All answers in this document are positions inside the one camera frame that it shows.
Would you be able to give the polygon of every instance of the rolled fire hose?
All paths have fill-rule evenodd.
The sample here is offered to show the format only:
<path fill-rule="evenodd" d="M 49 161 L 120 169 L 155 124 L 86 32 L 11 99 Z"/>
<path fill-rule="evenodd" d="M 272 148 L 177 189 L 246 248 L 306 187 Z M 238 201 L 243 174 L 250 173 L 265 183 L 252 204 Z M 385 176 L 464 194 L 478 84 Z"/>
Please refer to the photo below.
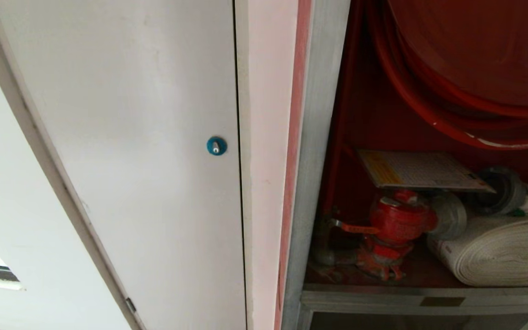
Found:
<path fill-rule="evenodd" d="M 474 217 L 460 238 L 428 246 L 468 286 L 528 286 L 528 215 Z"/>

